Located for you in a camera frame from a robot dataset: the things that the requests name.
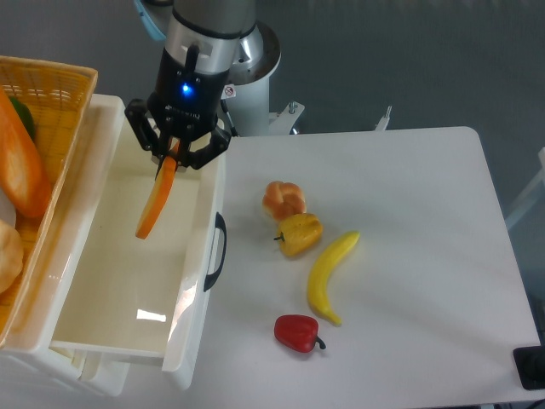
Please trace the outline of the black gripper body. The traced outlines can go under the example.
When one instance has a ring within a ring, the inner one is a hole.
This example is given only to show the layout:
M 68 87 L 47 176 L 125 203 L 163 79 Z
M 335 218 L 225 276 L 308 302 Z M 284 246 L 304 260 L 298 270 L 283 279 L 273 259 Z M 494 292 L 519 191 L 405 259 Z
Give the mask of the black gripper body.
M 196 141 L 217 126 L 216 110 L 227 73 L 200 72 L 197 64 L 202 55 L 196 44 L 189 46 L 183 62 L 163 52 L 155 90 L 144 100 L 157 135 Z

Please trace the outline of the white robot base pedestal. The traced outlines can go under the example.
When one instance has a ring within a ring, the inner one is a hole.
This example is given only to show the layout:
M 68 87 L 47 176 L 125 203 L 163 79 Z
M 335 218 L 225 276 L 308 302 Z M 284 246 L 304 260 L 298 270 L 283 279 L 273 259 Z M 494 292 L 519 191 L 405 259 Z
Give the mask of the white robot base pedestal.
M 218 109 L 225 129 L 233 135 L 269 134 L 269 79 L 280 58 L 277 35 L 261 21 L 240 39 Z

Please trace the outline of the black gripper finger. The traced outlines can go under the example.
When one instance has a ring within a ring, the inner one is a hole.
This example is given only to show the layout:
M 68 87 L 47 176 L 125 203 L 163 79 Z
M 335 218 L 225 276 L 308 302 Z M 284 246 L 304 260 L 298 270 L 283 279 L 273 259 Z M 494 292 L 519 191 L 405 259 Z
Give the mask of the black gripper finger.
M 167 157 L 174 157 L 170 150 L 170 137 L 162 132 L 157 133 L 152 128 L 147 117 L 148 108 L 146 101 L 133 99 L 124 110 L 125 117 L 133 130 L 137 141 L 144 151 L 149 152 L 160 163 Z
M 180 139 L 175 161 L 180 167 L 200 170 L 229 148 L 231 138 L 228 131 L 216 126 L 196 141 Z

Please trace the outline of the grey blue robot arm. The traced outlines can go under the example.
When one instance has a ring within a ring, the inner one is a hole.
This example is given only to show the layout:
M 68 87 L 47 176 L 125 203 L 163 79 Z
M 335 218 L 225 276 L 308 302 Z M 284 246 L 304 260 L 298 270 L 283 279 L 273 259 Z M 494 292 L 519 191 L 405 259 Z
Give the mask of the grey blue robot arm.
M 255 22 L 253 1 L 138 1 L 146 29 L 164 35 L 154 91 L 125 116 L 158 166 L 198 170 L 224 153 L 231 136 L 217 110 L 240 39 Z

